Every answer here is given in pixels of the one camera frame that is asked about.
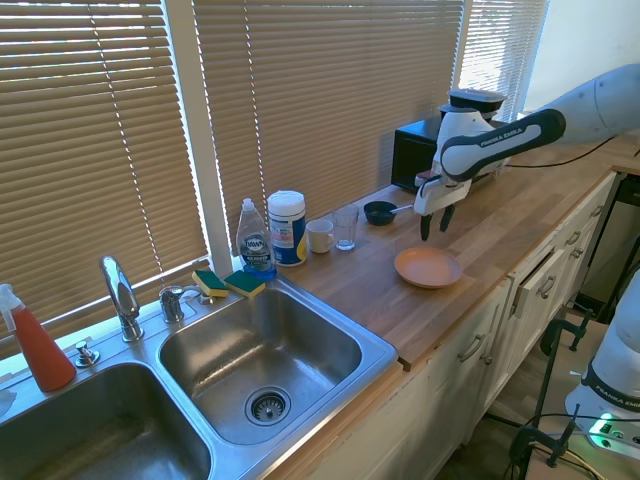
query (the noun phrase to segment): cabinet handle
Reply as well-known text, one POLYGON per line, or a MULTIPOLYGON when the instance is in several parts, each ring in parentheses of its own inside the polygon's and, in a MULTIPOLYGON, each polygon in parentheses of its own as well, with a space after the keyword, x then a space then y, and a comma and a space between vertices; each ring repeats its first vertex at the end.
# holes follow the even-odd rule
POLYGON ((596 209, 591 212, 591 217, 597 217, 598 215, 600 215, 602 213, 602 209, 604 208, 604 205, 598 205, 596 207, 596 209))
POLYGON ((580 235, 581 234, 582 234, 581 230, 576 230, 575 232, 573 232, 573 235, 571 235, 569 240, 567 240, 566 244, 567 245, 573 245, 574 243, 576 243, 580 239, 580 235))
POLYGON ((460 363, 466 362, 471 357, 473 357, 474 353, 476 353, 478 350, 480 350, 480 347, 484 343, 484 339, 485 339, 486 336, 487 336, 486 334, 483 334, 483 335, 480 335, 479 333, 476 334, 475 338, 473 339, 473 342, 471 343, 471 345, 469 345, 469 348, 467 349, 467 351, 464 352, 464 353, 459 353, 458 354, 458 358, 460 359, 460 363))
POLYGON ((538 293, 542 297, 543 300, 549 298, 549 291, 553 288, 553 285, 556 283, 555 275, 547 277, 542 286, 538 289, 538 293))

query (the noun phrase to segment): yellow sponge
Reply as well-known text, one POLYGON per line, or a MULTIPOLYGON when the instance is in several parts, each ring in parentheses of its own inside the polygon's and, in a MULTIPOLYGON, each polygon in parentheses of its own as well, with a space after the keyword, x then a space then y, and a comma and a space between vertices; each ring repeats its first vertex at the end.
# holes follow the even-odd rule
POLYGON ((224 283, 227 284, 231 290, 238 292, 245 297, 255 297, 258 293, 264 290, 265 285, 262 280, 257 279, 253 275, 250 275, 241 270, 232 273, 224 279, 224 283))
POLYGON ((191 278, 202 290, 207 297, 226 297, 229 295, 229 289, 215 273, 209 270, 194 270, 191 278))

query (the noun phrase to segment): white cup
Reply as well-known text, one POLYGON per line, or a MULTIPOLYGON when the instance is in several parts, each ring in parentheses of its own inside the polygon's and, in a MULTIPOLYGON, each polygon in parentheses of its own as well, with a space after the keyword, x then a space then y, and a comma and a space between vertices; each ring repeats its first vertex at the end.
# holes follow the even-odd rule
POLYGON ((312 252, 327 253, 335 243, 333 223, 325 219, 311 220, 307 223, 307 241, 312 252))

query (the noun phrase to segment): franka emika logo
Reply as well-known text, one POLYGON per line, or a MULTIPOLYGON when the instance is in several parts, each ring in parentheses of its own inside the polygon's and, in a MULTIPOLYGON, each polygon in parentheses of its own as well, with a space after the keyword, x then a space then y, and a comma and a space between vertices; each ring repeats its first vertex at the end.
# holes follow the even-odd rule
POLYGON ((519 135, 522 132, 524 132, 524 130, 522 130, 522 128, 520 128, 520 127, 514 128, 513 130, 509 130, 506 133, 501 133, 497 137, 493 137, 493 138, 490 138, 489 140, 485 140, 484 142, 480 142, 480 146, 481 147, 487 147, 489 145, 493 145, 496 142, 501 142, 502 140, 506 140, 507 138, 511 138, 514 135, 519 135))

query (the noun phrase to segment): spray nozzle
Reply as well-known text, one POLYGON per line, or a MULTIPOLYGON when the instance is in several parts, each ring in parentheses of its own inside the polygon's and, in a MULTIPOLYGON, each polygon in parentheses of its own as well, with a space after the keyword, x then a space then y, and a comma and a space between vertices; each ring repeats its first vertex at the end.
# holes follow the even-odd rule
POLYGON ((250 198, 245 198, 242 201, 242 210, 248 212, 250 210, 255 210, 256 206, 253 204, 253 201, 250 198))
POLYGON ((14 295, 11 285, 9 285, 8 283, 1 284, 0 313, 2 313, 4 322, 7 324, 7 330, 9 330, 10 332, 15 331, 16 329, 16 324, 13 321, 11 310, 13 310, 14 308, 18 308, 20 305, 22 305, 22 302, 18 297, 14 295))

